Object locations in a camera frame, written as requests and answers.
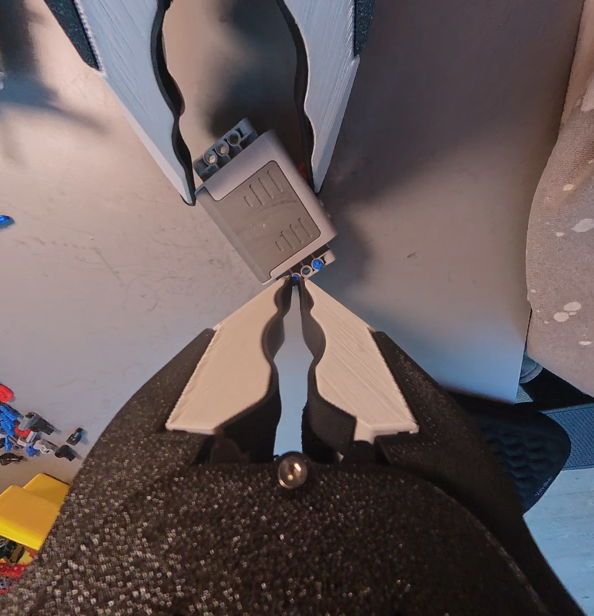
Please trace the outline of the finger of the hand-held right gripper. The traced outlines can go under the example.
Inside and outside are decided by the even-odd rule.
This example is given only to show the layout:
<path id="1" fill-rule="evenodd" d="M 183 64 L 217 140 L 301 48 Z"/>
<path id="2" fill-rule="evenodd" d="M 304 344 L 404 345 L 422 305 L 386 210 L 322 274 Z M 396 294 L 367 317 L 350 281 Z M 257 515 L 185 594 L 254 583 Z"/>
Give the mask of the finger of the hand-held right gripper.
<path id="1" fill-rule="evenodd" d="M 99 68 L 141 142 L 186 204 L 195 204 L 192 158 L 180 132 L 182 93 L 164 53 L 171 1 L 77 1 Z"/>
<path id="2" fill-rule="evenodd" d="M 296 47 L 294 97 L 307 178 L 318 193 L 359 66 L 355 1 L 279 1 Z"/>

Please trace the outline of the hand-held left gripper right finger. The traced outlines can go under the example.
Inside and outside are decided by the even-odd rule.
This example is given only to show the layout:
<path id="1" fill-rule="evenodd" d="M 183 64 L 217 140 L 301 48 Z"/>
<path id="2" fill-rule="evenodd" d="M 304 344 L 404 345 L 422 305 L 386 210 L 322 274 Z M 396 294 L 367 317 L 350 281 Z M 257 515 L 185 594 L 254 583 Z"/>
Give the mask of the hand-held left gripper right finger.
<path id="1" fill-rule="evenodd" d="M 318 458 L 355 443 L 417 434 L 418 423 L 375 330 L 308 279 L 299 282 L 302 336 L 312 355 L 302 446 Z"/>

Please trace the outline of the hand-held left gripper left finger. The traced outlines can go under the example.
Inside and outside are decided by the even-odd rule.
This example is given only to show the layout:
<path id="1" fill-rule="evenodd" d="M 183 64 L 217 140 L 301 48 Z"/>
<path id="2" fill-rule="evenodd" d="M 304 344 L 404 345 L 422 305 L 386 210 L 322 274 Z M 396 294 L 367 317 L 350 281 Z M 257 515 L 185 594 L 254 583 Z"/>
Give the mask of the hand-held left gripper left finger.
<path id="1" fill-rule="evenodd" d="M 275 357 L 285 341 L 293 281 L 279 280 L 206 331 L 211 339 L 165 427 L 232 440 L 273 458 L 281 415 Z"/>

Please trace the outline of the grey battery box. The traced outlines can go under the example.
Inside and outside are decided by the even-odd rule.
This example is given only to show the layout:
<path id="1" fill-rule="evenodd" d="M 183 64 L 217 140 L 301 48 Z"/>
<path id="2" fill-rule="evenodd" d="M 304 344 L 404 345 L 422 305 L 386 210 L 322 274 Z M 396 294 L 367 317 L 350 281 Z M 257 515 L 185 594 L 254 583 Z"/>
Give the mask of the grey battery box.
<path id="1" fill-rule="evenodd" d="M 317 272 L 335 261 L 337 235 L 328 213 L 274 131 L 258 135 L 247 118 L 227 131 L 194 164 L 195 191 L 219 230 L 260 283 Z"/>

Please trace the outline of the pile of mixed building pieces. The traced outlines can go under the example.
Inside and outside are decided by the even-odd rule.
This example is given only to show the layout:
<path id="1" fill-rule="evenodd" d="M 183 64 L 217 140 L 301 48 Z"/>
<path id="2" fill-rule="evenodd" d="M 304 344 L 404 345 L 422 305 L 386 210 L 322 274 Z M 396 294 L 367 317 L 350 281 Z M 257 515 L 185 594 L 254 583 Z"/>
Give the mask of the pile of mixed building pieces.
<path id="1" fill-rule="evenodd" d="M 0 381 L 0 466 L 15 466 L 40 456 L 74 461 L 82 456 L 77 446 L 86 430 L 77 427 L 63 442 L 62 431 L 37 412 L 20 412 L 13 403 L 15 393 Z"/>

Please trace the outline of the grey desk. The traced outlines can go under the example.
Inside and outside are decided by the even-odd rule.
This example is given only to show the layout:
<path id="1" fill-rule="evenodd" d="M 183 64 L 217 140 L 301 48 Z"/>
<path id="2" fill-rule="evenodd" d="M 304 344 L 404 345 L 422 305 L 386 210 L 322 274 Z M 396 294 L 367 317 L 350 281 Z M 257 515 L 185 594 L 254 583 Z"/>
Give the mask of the grey desk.
<path id="1" fill-rule="evenodd" d="M 515 398 L 532 197 L 583 1 L 377 1 L 320 199 L 315 277 L 448 389 Z M 200 330 L 262 290 L 186 205 L 44 1 L 0 1 L 0 381 L 84 456 Z"/>

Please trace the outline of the yellow plastic bin with parts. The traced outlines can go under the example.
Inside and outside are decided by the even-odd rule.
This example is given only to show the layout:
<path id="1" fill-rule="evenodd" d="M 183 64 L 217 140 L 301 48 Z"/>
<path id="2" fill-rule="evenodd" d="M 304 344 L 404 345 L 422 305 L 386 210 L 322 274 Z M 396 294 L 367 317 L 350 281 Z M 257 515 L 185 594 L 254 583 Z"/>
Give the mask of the yellow plastic bin with parts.
<path id="1" fill-rule="evenodd" d="M 70 489 L 67 483 L 38 474 L 23 487 L 0 494 L 0 595 L 20 579 L 38 554 Z"/>

